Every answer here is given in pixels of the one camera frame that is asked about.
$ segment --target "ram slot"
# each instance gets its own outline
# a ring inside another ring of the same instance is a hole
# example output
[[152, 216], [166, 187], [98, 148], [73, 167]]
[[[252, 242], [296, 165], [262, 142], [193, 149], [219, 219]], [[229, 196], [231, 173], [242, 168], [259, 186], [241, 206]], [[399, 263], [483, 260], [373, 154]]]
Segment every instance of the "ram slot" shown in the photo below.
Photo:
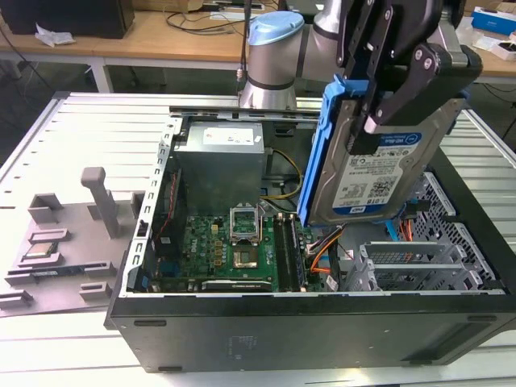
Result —
[[290, 267], [290, 275], [292, 276], [293, 291], [298, 292], [305, 283], [305, 274], [303, 272], [303, 261], [301, 250], [299, 248], [298, 233], [296, 232], [296, 222], [292, 219], [285, 220], [283, 226], [285, 233], [285, 244]]
[[290, 273], [289, 257], [285, 246], [283, 233], [283, 221], [274, 217], [274, 247], [276, 250], [276, 265], [278, 288], [280, 292], [291, 292], [293, 288], [292, 275]]

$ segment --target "floor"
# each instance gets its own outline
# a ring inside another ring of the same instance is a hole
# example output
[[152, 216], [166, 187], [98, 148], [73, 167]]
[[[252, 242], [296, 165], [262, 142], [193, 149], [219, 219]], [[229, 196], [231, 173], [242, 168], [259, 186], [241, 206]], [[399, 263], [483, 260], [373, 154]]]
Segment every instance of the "floor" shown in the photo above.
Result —
[[[79, 64], [38, 64], [40, 74], [56, 90], [96, 92], [87, 67]], [[235, 94], [235, 72], [197, 69], [166, 69], [168, 84], [160, 69], [135, 68], [137, 84], [128, 67], [110, 67], [114, 90], [120, 93], [167, 94]], [[473, 85], [469, 104], [494, 129], [503, 135], [516, 120], [516, 85]], [[302, 87], [298, 96], [320, 95], [307, 93]], [[29, 67], [19, 80], [10, 79], [0, 71], [0, 165], [39, 116], [53, 92], [33, 74]], [[516, 125], [506, 136], [506, 142], [516, 148]]]

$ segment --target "open computer tower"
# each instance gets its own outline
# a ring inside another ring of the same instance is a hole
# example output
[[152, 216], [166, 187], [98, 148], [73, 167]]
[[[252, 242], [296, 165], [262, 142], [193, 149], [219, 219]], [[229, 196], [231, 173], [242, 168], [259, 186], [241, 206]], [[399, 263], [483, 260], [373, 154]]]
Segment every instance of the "open computer tower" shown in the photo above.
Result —
[[349, 224], [312, 269], [331, 230], [283, 198], [317, 121], [171, 108], [106, 320], [147, 372], [448, 364], [514, 327], [514, 253], [440, 149], [410, 235]]

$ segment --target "wooden table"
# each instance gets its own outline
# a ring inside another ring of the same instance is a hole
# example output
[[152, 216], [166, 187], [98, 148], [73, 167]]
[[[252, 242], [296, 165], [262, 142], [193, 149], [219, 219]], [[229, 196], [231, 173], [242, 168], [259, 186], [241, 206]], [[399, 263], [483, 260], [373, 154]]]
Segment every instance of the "wooden table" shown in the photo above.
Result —
[[[207, 16], [207, 13], [190, 15], [191, 19]], [[181, 16], [173, 19], [181, 23]], [[210, 18], [183, 26], [201, 28], [226, 23]], [[235, 29], [242, 32], [243, 24]], [[95, 37], [75, 37], [76, 43], [51, 48], [39, 42], [33, 35], [12, 35], [10, 41], [32, 61], [81, 63], [91, 66], [99, 92], [113, 91], [108, 65], [146, 66], [183, 69], [225, 69], [239, 67], [242, 36], [234, 31], [228, 35], [204, 36], [171, 28], [161, 12], [136, 11], [135, 22], [121, 40]], [[516, 64], [501, 60], [490, 52], [477, 50], [484, 62], [484, 72], [477, 80], [484, 83], [516, 83]], [[0, 36], [0, 60], [19, 60], [7, 42]]]

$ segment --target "hard drive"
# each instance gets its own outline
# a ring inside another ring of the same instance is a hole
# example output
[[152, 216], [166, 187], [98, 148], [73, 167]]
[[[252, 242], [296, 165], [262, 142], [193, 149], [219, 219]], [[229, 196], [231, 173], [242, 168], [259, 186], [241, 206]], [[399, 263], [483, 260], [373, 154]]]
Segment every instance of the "hard drive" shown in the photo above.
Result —
[[298, 214], [303, 226], [381, 221], [395, 217], [460, 112], [451, 99], [414, 127], [378, 127], [372, 155], [350, 155], [346, 144], [366, 81], [338, 77], [325, 90]]

